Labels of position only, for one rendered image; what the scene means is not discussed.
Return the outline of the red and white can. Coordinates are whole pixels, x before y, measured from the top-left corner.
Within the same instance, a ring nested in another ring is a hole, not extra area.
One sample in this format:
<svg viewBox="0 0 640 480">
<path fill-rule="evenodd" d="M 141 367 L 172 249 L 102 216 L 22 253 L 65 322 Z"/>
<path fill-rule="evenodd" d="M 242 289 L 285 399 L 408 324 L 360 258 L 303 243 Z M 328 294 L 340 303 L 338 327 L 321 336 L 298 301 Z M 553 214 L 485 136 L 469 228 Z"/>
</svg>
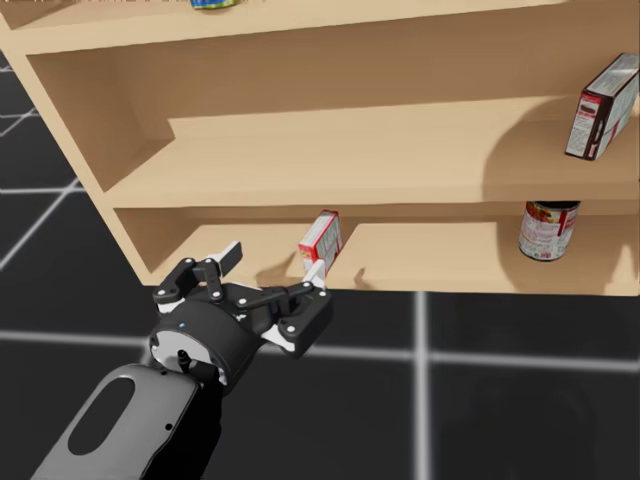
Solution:
<svg viewBox="0 0 640 480">
<path fill-rule="evenodd" d="M 527 201 L 518 247 L 526 257 L 551 262 L 569 246 L 581 201 Z"/>
</svg>

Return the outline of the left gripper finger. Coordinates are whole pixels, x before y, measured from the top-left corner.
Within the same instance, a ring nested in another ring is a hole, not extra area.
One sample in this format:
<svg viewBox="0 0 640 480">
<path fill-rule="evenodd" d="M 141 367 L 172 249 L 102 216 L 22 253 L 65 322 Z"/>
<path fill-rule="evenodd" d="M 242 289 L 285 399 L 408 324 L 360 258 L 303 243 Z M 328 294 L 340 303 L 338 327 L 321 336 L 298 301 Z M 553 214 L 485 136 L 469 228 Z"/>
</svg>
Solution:
<svg viewBox="0 0 640 480">
<path fill-rule="evenodd" d="M 316 260 L 301 282 L 263 290 L 246 289 L 234 301 L 239 322 L 262 344 L 275 345 L 291 358 L 302 357 L 333 315 L 325 282 L 325 261 Z"/>
<path fill-rule="evenodd" d="M 221 280 L 242 260 L 239 241 L 230 243 L 222 252 L 196 261 L 194 258 L 180 260 L 153 292 L 153 300 L 160 313 L 170 313 L 185 301 L 190 293 L 204 283 L 207 299 L 214 303 L 225 299 Z"/>
</svg>

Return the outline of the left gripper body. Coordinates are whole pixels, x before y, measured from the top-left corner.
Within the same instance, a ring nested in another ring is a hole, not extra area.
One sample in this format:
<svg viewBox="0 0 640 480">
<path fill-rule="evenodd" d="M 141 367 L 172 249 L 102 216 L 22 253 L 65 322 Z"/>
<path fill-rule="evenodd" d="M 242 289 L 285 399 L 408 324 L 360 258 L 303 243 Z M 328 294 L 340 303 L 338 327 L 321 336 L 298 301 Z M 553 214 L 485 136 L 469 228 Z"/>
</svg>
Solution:
<svg viewBox="0 0 640 480">
<path fill-rule="evenodd" d="M 190 373 L 203 380 L 218 372 L 224 395 L 228 395 L 248 369 L 264 343 L 252 329 L 251 316 L 236 305 L 251 300 L 263 290 L 235 282 L 222 285 L 222 299 L 213 298 L 203 286 L 187 294 L 175 287 L 159 286 L 152 291 L 158 309 L 158 323 L 149 339 L 153 361 L 166 370 L 182 371 L 178 353 L 184 351 L 192 363 Z"/>
</svg>

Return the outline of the brown and white carton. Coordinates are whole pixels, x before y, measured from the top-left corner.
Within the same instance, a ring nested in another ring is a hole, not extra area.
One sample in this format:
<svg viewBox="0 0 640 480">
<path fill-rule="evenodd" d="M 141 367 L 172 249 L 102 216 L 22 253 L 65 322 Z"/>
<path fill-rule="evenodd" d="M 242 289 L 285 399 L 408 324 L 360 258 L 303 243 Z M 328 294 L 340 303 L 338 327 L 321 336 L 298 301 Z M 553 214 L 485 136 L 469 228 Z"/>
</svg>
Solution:
<svg viewBox="0 0 640 480">
<path fill-rule="evenodd" d="M 625 128 L 640 90 L 640 55 L 621 53 L 581 92 L 565 154 L 595 161 Z"/>
</svg>

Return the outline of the red and white carton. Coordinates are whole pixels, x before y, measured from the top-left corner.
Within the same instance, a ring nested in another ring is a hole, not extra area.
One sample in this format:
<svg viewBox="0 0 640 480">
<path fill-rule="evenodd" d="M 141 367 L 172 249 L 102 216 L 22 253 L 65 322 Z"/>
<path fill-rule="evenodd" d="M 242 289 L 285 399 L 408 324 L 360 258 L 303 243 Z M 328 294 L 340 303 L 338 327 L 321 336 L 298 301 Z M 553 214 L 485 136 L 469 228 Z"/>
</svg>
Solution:
<svg viewBox="0 0 640 480">
<path fill-rule="evenodd" d="M 323 210 L 298 244 L 304 269 L 308 272 L 317 260 L 323 260 L 328 273 L 343 248 L 337 211 Z"/>
</svg>

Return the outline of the pale wooden shelf unit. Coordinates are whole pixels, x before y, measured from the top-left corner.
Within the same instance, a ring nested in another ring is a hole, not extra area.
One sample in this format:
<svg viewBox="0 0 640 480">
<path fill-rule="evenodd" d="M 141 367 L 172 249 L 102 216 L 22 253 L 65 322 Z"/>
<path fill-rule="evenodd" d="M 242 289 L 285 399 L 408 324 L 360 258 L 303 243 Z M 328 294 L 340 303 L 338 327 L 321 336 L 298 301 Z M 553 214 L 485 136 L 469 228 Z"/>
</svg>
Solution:
<svg viewBox="0 0 640 480">
<path fill-rule="evenodd" d="M 297 282 L 331 209 L 333 288 L 639 290 L 640 108 L 565 147 L 640 0 L 0 0 L 0 51 L 144 284 L 233 241 L 234 281 Z M 560 259 L 527 201 L 581 201 Z"/>
</svg>

